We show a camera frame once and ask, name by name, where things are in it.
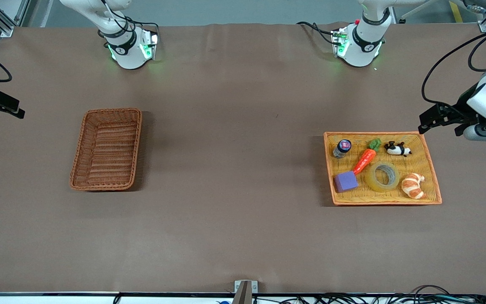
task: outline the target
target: tape roll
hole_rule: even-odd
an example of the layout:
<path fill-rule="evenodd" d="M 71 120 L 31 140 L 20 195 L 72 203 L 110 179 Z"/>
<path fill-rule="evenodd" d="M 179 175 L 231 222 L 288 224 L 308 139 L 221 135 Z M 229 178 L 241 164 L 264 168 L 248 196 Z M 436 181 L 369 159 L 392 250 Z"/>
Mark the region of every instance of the tape roll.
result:
<path fill-rule="evenodd" d="M 388 183 L 384 185 L 378 181 L 376 178 L 376 171 L 381 170 L 387 174 Z M 400 175 L 399 170 L 394 164 L 389 162 L 377 162 L 372 167 L 370 167 L 365 174 L 365 180 L 367 185 L 376 192 L 386 192 L 389 191 L 399 184 Z"/>

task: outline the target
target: green carrot top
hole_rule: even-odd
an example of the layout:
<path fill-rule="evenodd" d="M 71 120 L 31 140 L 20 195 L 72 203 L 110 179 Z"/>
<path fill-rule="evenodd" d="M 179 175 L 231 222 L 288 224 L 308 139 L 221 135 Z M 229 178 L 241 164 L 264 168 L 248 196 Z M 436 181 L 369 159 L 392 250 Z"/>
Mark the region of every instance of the green carrot top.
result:
<path fill-rule="evenodd" d="M 377 139 L 373 140 L 372 142 L 370 142 L 369 149 L 372 149 L 372 150 L 375 150 L 376 152 L 378 152 L 378 150 L 380 150 L 380 146 L 382 146 L 382 141 L 379 138 L 377 138 Z"/>

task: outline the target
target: black and white toy animal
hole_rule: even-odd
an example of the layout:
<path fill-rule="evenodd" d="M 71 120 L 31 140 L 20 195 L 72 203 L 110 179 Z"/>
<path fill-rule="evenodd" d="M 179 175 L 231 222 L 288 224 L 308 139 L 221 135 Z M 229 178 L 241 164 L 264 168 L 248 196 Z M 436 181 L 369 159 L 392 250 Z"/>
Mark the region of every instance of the black and white toy animal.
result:
<path fill-rule="evenodd" d="M 390 141 L 389 144 L 386 144 L 384 147 L 386 148 L 386 151 L 392 155 L 403 155 L 406 157 L 408 154 L 411 154 L 410 148 L 405 148 L 405 142 L 395 145 L 394 141 Z"/>

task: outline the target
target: bottle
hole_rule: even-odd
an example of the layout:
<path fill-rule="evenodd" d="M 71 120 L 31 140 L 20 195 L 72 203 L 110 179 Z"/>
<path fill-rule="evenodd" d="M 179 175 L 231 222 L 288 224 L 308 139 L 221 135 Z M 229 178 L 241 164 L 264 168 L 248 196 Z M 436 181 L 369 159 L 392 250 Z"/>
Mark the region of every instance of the bottle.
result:
<path fill-rule="evenodd" d="M 349 140 L 341 140 L 333 150 L 333 157 L 334 158 L 345 157 L 346 153 L 348 153 L 350 148 L 351 148 L 351 142 Z"/>

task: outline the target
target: basket rim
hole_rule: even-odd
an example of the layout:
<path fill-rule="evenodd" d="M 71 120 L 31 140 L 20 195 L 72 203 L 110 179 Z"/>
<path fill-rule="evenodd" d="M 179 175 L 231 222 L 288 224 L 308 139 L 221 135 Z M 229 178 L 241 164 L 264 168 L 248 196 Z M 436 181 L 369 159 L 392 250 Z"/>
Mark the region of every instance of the basket rim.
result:
<path fill-rule="evenodd" d="M 76 176 L 76 167 L 78 165 L 79 155 L 82 148 L 83 136 L 84 136 L 84 129 L 85 123 L 91 114 L 97 112 L 136 112 L 138 115 L 137 119 L 137 127 L 136 127 L 136 139 L 134 142 L 134 149 L 132 152 L 132 165 L 131 165 L 131 177 L 127 183 L 123 184 L 100 184 L 100 185 L 88 185 L 88 186 L 78 186 L 75 185 L 75 176 Z M 138 146 L 140 144 L 140 133 L 141 133 L 141 125 L 142 125 L 142 112 L 138 108 L 107 108 L 107 109 L 93 109 L 85 112 L 84 117 L 81 120 L 80 126 L 80 133 L 78 136 L 78 145 L 76 147 L 75 158 L 73 160 L 73 168 L 71 169 L 71 175 L 69 178 L 69 186 L 73 190 L 81 190 L 81 191 L 96 191 L 96 190 L 127 190 L 129 189 L 133 183 L 135 182 L 135 175 L 136 175 L 136 162 L 138 157 Z"/>
<path fill-rule="evenodd" d="M 339 202 L 335 200 L 335 187 L 334 180 L 331 172 L 331 165 L 329 164 L 329 149 L 328 149 L 328 137 L 332 135 L 417 135 L 425 150 L 425 157 L 429 162 L 430 172 L 432 173 L 432 183 L 436 191 L 436 200 L 432 202 L 422 202 L 418 200 L 413 200 L 411 202 L 401 202 L 401 201 L 390 201 L 390 202 Z M 427 141 L 423 134 L 419 134 L 418 131 L 402 131 L 402 132 L 324 132 L 324 147 L 326 151 L 326 165 L 327 165 L 327 175 L 329 178 L 329 187 L 331 189 L 331 196 L 333 204 L 336 206 L 425 206 L 425 205 L 435 205 L 442 203 L 442 194 L 440 193 L 440 186 L 438 185 L 438 179 L 436 177 L 436 171 L 434 170 L 434 164 L 430 158 L 429 147 L 427 146 Z"/>

